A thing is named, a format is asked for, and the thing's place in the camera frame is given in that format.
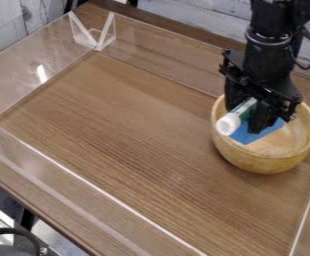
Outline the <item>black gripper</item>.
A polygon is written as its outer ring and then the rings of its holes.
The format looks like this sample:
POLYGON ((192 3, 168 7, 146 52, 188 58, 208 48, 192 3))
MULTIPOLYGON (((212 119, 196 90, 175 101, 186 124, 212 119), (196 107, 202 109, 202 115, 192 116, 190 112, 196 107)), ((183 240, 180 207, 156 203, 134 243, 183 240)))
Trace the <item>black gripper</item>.
POLYGON ((302 103, 302 94, 291 77, 257 79, 243 68, 243 51, 226 48, 222 56, 219 72, 226 77, 226 109, 231 111, 249 97, 258 100, 250 114, 249 132, 259 134, 275 124, 278 118, 290 122, 302 103))

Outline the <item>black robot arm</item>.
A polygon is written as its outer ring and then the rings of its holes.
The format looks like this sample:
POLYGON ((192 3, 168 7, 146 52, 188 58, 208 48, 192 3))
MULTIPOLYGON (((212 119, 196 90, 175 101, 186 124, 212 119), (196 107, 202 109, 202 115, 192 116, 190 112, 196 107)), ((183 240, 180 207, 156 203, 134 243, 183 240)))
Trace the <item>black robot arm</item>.
POLYGON ((223 51, 219 72, 226 77, 226 108, 255 100, 249 132, 258 134, 278 120, 289 122, 303 101, 291 72, 310 69, 298 62, 302 41, 310 40, 310 0, 250 0, 250 6, 246 48, 223 51))

